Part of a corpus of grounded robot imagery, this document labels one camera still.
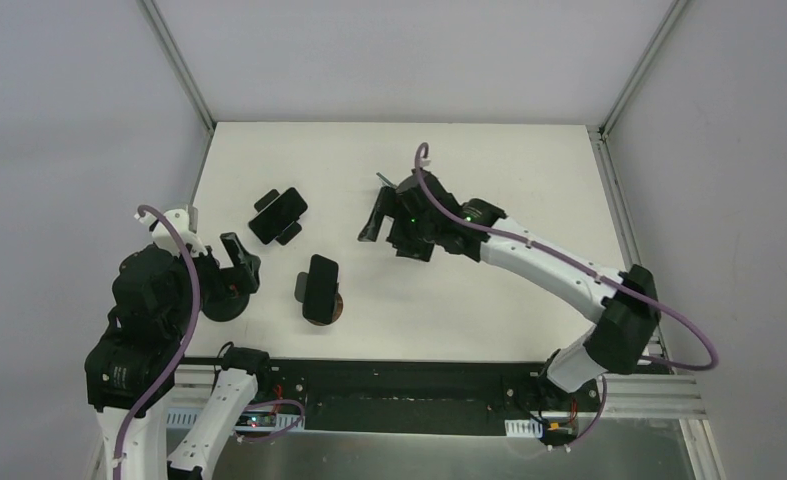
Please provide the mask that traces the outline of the dark phone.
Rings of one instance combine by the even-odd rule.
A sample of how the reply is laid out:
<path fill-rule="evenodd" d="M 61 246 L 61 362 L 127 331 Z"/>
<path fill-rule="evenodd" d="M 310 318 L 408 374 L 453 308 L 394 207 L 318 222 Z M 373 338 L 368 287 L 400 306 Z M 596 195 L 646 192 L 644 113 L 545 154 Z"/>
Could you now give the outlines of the dark phone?
<path fill-rule="evenodd" d="M 382 182 L 382 183 L 383 183 L 385 186 L 387 186 L 387 187 L 390 187 L 390 188 L 394 188 L 394 189 L 397 187 L 397 185 L 396 185 L 395 183 L 393 183 L 391 180 L 389 180 L 389 179 L 388 179 L 386 176 L 384 176 L 382 173 L 380 173 L 380 172 L 376 172 L 376 176 L 377 176 L 377 177 L 380 179 L 380 181 L 381 181 L 381 182 Z"/>

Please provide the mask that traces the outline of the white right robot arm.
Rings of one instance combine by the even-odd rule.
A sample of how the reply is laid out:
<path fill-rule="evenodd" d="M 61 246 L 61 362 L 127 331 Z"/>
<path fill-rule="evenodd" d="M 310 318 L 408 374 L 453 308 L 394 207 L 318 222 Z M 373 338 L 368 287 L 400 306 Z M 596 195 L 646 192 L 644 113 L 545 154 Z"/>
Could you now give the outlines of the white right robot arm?
<path fill-rule="evenodd" d="M 381 187 L 359 241 L 376 241 L 386 218 L 392 221 L 386 240 L 397 256 L 427 262 L 440 247 L 516 274 L 591 322 L 541 372 L 536 393 L 545 407 L 562 409 L 587 381 L 604 373 L 630 375 L 643 361 L 661 317 L 646 302 L 657 297 L 654 276 L 646 268 L 622 271 L 573 255 L 536 238 L 489 202 L 458 202 L 429 172 Z"/>

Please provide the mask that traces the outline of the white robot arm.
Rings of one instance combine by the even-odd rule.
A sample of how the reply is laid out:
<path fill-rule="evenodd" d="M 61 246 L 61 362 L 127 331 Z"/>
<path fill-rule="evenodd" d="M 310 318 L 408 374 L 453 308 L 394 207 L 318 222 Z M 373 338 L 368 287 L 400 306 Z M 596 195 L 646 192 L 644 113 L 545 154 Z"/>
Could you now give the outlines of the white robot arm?
<path fill-rule="evenodd" d="M 270 370 L 268 353 L 231 346 L 193 427 L 167 450 L 169 395 L 193 316 L 185 262 L 149 245 L 127 257 L 112 284 L 109 325 L 85 360 L 87 398 L 102 431 L 110 479 L 210 479 L 240 414 Z"/>

